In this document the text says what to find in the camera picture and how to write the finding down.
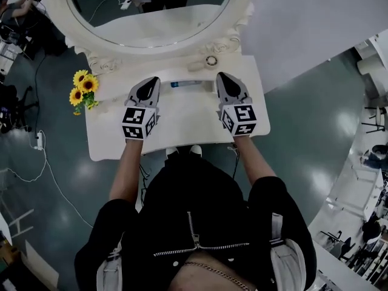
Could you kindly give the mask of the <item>oval mirror ornate white frame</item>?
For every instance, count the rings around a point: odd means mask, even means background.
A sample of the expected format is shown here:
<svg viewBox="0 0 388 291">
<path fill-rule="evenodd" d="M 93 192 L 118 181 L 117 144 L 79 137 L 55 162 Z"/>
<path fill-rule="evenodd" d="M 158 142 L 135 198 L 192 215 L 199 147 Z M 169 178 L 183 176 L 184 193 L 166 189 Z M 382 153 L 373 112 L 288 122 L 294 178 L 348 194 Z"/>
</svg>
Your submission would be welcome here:
<svg viewBox="0 0 388 291">
<path fill-rule="evenodd" d="M 115 72 L 125 64 L 240 52 L 240 30 L 254 11 L 250 0 L 224 0 L 221 5 L 123 16 L 94 27 L 72 0 L 45 0 L 45 5 L 67 45 L 85 54 L 96 75 Z"/>
</svg>

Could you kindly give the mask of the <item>black office chair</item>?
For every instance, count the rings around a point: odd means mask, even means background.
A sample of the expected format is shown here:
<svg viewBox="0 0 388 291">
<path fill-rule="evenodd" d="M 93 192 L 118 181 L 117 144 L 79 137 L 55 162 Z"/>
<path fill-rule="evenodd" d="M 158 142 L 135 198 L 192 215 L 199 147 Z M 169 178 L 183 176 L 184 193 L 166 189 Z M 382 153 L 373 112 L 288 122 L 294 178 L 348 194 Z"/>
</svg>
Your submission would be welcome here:
<svg viewBox="0 0 388 291">
<path fill-rule="evenodd" d="M 31 132 L 25 121 L 25 112 L 33 107 L 39 107 L 39 102 L 26 105 L 25 100 L 28 92 L 32 91 L 28 86 L 21 99 L 17 97 L 17 89 L 14 85 L 0 83 L 0 133 L 5 134 L 14 128 L 23 127 L 26 132 Z"/>
</svg>

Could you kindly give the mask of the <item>yellow sunflower bouquet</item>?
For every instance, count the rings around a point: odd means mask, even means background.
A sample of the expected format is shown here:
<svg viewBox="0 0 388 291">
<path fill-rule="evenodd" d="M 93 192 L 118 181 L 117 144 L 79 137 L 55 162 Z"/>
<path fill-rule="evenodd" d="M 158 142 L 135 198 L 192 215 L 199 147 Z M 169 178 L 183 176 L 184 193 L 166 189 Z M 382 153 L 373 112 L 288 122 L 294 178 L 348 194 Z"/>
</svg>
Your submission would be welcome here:
<svg viewBox="0 0 388 291">
<path fill-rule="evenodd" d="M 98 88 L 97 77 L 89 73 L 88 70 L 78 70 L 74 74 L 73 88 L 69 94 L 69 102 L 74 107 L 74 115 L 80 115 L 84 107 L 91 110 L 98 106 L 99 102 L 95 100 Z"/>
</svg>

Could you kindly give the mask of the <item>person's left forearm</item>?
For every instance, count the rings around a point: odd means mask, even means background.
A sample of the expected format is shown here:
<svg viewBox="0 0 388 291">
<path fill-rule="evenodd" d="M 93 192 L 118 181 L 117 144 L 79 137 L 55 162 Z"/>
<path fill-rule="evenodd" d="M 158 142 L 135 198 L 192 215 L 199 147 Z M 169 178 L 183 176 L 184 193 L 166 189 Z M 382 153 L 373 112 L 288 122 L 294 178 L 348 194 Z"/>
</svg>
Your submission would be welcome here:
<svg viewBox="0 0 388 291">
<path fill-rule="evenodd" d="M 140 160 L 143 141 L 128 139 L 119 160 L 109 200 L 123 199 L 135 205 L 138 197 Z"/>
</svg>

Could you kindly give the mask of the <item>person's black jacket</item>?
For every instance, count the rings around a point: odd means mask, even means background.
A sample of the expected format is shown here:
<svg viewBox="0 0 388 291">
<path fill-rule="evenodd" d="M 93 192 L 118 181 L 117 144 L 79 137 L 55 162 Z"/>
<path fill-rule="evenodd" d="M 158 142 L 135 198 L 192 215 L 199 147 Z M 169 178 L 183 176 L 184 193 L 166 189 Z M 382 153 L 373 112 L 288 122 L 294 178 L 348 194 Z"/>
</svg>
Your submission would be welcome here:
<svg viewBox="0 0 388 291">
<path fill-rule="evenodd" d="M 275 176 L 257 179 L 244 199 L 230 175 L 197 156 L 177 156 L 149 184 L 140 211 L 123 199 L 99 211 L 90 238 L 76 254 L 79 291 L 96 291 L 98 268 L 121 246 L 123 291 L 166 291 L 186 259 L 204 251 L 264 291 L 275 291 L 270 260 L 272 215 L 282 236 L 296 242 L 306 262 L 306 284 L 316 253 L 303 216 Z"/>
</svg>

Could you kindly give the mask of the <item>black stool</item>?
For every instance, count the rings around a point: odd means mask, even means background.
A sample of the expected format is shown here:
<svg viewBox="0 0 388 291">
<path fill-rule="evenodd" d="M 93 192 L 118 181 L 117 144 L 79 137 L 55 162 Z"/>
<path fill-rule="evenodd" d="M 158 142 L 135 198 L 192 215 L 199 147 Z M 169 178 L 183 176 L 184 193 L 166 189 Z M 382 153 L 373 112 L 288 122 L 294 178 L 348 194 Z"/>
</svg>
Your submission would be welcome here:
<svg viewBox="0 0 388 291">
<path fill-rule="evenodd" d="M 385 132 L 385 118 L 388 117 L 388 107 L 365 107 L 365 109 L 374 111 L 374 115 L 369 117 L 369 119 L 374 120 L 374 123 L 361 123 L 364 126 L 373 127 L 372 130 L 369 130 L 366 133 Z"/>
</svg>

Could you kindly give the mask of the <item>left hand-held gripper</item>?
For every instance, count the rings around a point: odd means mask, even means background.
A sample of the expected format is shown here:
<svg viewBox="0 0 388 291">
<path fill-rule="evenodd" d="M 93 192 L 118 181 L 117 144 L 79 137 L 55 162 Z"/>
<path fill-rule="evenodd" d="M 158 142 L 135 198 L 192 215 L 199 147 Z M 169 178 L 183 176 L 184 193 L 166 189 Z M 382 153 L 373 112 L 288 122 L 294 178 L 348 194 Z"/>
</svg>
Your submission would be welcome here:
<svg viewBox="0 0 388 291">
<path fill-rule="evenodd" d="M 150 77 L 133 86 L 128 99 L 134 102 L 156 104 L 159 99 L 160 79 Z M 157 125 L 159 108 L 126 106 L 122 119 L 122 131 L 125 139 L 145 140 Z"/>
</svg>

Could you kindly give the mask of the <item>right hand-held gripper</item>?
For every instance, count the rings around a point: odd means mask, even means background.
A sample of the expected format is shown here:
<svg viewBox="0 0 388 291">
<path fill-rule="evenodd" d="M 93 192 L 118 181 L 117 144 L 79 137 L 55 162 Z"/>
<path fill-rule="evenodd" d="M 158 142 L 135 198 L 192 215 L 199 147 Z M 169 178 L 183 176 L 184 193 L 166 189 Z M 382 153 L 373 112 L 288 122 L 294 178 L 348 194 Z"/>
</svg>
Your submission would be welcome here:
<svg viewBox="0 0 388 291">
<path fill-rule="evenodd" d="M 233 137 L 251 135 L 257 125 L 257 118 L 253 103 L 243 102 L 250 98 L 245 84 L 229 73 L 218 73 L 216 86 L 221 102 L 242 102 L 219 104 L 217 114 L 223 128 Z"/>
</svg>

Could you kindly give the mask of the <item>white vanity table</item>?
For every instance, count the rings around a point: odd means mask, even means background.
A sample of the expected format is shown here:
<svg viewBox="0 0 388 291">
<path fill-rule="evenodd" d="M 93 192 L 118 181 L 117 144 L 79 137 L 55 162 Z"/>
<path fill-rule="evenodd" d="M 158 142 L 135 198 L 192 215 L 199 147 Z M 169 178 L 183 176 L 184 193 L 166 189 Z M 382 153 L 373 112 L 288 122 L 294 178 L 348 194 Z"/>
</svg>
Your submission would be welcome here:
<svg viewBox="0 0 388 291">
<path fill-rule="evenodd" d="M 270 122 L 261 78 L 253 56 L 228 54 L 220 56 L 218 68 L 189 72 L 187 65 L 198 57 L 186 56 L 152 61 L 138 65 L 122 65 L 117 71 L 99 75 L 95 100 L 99 105 L 85 114 L 89 155 L 92 161 L 119 159 L 125 147 L 122 131 L 124 102 L 130 89 L 142 80 L 157 76 L 161 80 L 158 102 L 160 119 L 143 145 L 144 154 L 167 147 L 192 144 L 227 143 L 230 133 L 222 127 L 217 110 L 214 81 L 218 72 L 229 73 L 242 80 L 253 99 L 258 123 L 254 136 L 267 135 Z M 171 82 L 202 81 L 200 85 L 171 88 Z"/>
</svg>

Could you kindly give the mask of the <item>person's right forearm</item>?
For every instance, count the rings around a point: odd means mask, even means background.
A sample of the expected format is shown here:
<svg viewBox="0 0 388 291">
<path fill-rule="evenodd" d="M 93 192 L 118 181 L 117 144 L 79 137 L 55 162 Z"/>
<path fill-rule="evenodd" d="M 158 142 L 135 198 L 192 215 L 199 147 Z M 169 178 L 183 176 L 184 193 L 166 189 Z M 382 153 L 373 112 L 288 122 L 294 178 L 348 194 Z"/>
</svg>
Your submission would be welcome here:
<svg viewBox="0 0 388 291">
<path fill-rule="evenodd" d="M 262 178 L 276 177 L 275 172 L 268 165 L 249 136 L 237 136 L 233 139 L 239 150 L 240 158 L 242 159 L 248 180 L 255 195 L 268 200 L 268 193 L 270 192 L 269 185 L 266 183 L 262 184 L 261 181 Z"/>
</svg>

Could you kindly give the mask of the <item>white cylindrical pedestal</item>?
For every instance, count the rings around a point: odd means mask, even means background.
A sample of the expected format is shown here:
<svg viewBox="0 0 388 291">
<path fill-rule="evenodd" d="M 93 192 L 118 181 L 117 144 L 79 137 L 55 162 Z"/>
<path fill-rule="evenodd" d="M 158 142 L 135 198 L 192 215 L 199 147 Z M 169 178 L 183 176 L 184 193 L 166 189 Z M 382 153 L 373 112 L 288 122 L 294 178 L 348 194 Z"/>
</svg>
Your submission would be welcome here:
<svg viewBox="0 0 388 291">
<path fill-rule="evenodd" d="M 358 61 L 357 67 L 361 75 L 366 75 L 381 70 L 384 65 L 378 56 L 370 56 Z"/>
</svg>

